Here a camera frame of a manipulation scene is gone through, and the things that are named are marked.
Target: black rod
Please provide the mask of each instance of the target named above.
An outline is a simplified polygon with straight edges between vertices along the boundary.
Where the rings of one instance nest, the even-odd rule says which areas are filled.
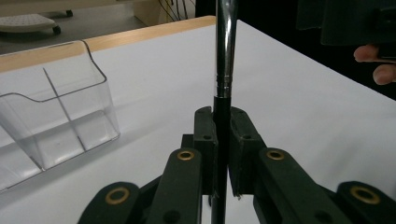
[[[216,93],[213,120],[219,140],[215,189],[212,195],[212,224],[225,223],[227,164],[231,119],[233,55],[236,33],[237,0],[218,0],[216,19]]]

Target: plastic compartment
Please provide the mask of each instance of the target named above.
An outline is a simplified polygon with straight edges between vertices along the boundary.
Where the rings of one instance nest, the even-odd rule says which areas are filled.
[[[0,190],[120,136],[82,41],[0,56]]]

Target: white tabletop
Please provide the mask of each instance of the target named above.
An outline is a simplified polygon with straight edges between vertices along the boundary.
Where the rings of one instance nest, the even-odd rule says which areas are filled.
[[[120,139],[0,194],[0,223],[76,223],[102,187],[147,184],[181,135],[192,133],[194,111],[212,105],[214,26],[93,58],[108,77]],[[267,146],[287,150],[320,185],[336,190],[358,180],[396,199],[396,103],[241,21],[233,106],[248,112]],[[227,223],[258,223],[251,197],[228,202]]]

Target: finger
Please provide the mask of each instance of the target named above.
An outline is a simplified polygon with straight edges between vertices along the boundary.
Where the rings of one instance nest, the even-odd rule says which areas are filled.
[[[353,53],[353,56],[355,57],[355,60],[359,63],[368,63],[376,62],[378,60],[377,54],[378,47],[374,45],[366,45],[358,47]]]
[[[379,65],[373,72],[373,78],[375,83],[378,85],[386,85],[390,82],[396,82],[396,65]]]

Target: silver pen barrel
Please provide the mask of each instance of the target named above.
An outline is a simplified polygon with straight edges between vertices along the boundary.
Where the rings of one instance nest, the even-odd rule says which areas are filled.
[[[232,93],[237,8],[237,0],[218,0],[215,96],[219,98],[230,98]]]

